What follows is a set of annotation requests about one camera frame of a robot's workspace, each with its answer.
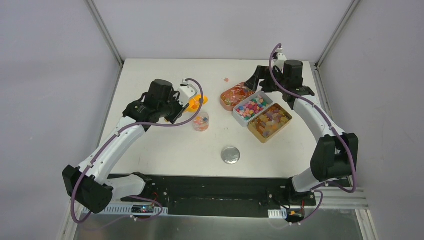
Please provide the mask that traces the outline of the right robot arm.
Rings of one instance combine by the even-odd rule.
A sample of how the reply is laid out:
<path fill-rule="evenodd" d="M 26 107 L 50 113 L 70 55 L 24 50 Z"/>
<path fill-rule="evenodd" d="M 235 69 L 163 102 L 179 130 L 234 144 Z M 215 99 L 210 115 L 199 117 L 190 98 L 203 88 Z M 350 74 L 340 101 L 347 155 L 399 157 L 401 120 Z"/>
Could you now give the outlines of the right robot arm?
<path fill-rule="evenodd" d="M 302 118 L 316 140 L 310 167 L 292 177 L 283 192 L 288 204 L 298 204 L 304 193 L 325 185 L 347 193 L 356 191 L 359 139 L 338 127 L 317 103 L 315 93 L 304 85 L 303 62 L 286 60 L 282 66 L 273 62 L 258 66 L 244 85 L 254 92 L 261 87 L 265 93 L 282 93 L 283 100 Z"/>

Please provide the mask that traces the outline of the orange plastic scoop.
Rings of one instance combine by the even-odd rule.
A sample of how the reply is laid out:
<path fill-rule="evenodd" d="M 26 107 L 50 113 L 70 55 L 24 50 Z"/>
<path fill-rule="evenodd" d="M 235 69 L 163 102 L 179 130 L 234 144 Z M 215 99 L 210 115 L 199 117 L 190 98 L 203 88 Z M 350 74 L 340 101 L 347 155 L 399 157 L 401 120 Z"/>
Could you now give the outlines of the orange plastic scoop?
<path fill-rule="evenodd" d="M 200 107 L 200 100 L 202 96 L 200 94 L 191 98 L 188 102 L 188 108 L 184 112 L 195 113 Z"/>

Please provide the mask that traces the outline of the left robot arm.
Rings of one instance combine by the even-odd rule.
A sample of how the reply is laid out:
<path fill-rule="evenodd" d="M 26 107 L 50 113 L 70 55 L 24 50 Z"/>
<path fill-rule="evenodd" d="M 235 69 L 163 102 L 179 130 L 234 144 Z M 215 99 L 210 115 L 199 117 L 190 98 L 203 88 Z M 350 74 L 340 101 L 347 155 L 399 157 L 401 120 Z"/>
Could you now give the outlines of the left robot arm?
<path fill-rule="evenodd" d="M 79 203 L 92 214 L 106 209 L 111 201 L 134 196 L 140 202 L 152 198 L 153 189 L 138 173 L 109 179 L 109 175 L 124 153 L 150 127 L 177 125 L 177 120 L 189 107 L 198 90 L 195 80 L 185 79 L 178 88 L 162 79 L 155 79 L 147 92 L 127 105 L 108 138 L 78 166 L 68 165 L 62 172 L 64 185 L 71 202 Z"/>

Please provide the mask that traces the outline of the clear plastic jar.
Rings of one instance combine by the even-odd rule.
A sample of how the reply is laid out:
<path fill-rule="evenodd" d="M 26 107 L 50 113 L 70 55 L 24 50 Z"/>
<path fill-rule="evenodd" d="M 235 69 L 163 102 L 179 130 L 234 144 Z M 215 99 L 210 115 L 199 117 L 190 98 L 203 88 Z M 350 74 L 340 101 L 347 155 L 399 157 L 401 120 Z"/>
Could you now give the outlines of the clear plastic jar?
<path fill-rule="evenodd" d="M 197 132 L 205 132 L 210 126 L 210 116 L 207 112 L 200 112 L 193 120 L 192 126 Z"/>

